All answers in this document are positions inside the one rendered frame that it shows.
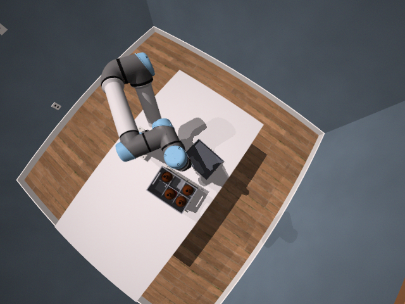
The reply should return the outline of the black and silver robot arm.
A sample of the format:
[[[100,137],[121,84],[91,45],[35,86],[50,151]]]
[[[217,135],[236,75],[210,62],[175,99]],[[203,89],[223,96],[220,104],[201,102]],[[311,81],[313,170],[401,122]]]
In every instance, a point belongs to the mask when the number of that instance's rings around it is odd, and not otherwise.
[[[151,85],[154,75],[146,53],[118,58],[104,67],[101,87],[120,138],[116,152],[123,162],[128,162],[161,148],[166,164],[181,170],[189,159],[170,120],[161,118]],[[140,133],[123,90],[124,84],[128,83],[135,88],[148,122],[148,130]]]

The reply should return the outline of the dark grey bottle crate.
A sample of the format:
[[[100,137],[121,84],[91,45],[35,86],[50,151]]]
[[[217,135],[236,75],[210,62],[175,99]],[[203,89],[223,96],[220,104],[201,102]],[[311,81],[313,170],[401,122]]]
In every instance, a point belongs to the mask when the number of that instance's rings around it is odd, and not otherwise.
[[[189,202],[191,201],[191,199],[193,198],[193,196],[195,195],[196,191],[198,189],[196,189],[194,186],[192,186],[193,184],[191,184],[190,182],[186,181],[185,179],[181,178],[179,175],[175,174],[174,172],[173,175],[173,179],[171,180],[171,182],[164,182],[161,179],[161,175],[163,172],[170,172],[171,170],[168,168],[163,168],[162,170],[160,170],[154,177],[152,183],[151,183],[151,188],[150,188],[150,193],[157,197],[159,200],[161,200],[162,202],[164,202],[165,204],[167,204],[168,206],[172,207],[174,210],[176,210],[177,212],[183,214],[184,210],[186,209],[187,205],[189,204]],[[190,196],[186,196],[182,190],[182,188],[186,185],[186,184],[191,184],[190,186],[192,186],[194,188],[194,192],[190,195]],[[175,191],[177,192],[177,196],[173,199],[166,199],[165,198],[165,191],[167,189],[176,189]],[[180,192],[181,191],[181,192]],[[179,194],[180,193],[180,194]],[[187,204],[184,207],[179,207],[176,205],[176,199],[178,198],[178,194],[183,195],[187,198]],[[192,196],[192,197],[191,197]],[[188,202],[189,201],[189,202]]]

